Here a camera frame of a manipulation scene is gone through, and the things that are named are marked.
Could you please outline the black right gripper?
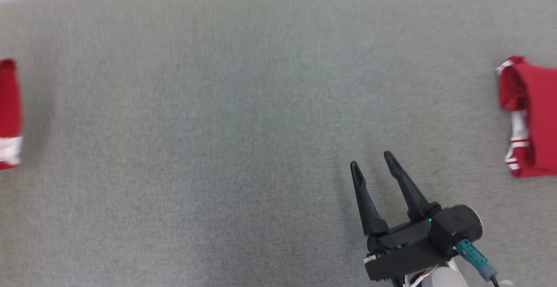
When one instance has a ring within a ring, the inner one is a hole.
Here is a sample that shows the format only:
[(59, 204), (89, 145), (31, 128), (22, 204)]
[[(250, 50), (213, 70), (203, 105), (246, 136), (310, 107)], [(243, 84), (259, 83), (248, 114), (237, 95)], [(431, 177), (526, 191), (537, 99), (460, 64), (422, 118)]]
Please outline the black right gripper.
[(433, 216), (441, 210), (428, 202), (390, 151), (384, 151), (389, 171), (399, 184), (409, 222), (389, 228), (378, 214), (356, 161), (350, 162), (363, 233), (368, 237), (364, 260), (370, 281), (392, 280), (448, 261), (455, 255), (455, 231)]

